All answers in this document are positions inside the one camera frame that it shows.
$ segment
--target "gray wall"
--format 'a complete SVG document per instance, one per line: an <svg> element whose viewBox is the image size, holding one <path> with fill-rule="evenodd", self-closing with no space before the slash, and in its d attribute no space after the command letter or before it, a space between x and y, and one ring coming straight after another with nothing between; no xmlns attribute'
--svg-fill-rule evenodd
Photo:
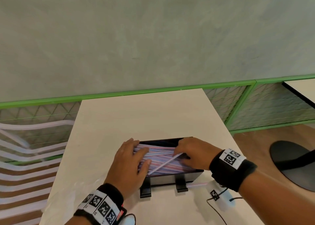
<svg viewBox="0 0 315 225"><path fill-rule="evenodd" d="M0 101L315 74L315 0L0 0Z"/></svg>

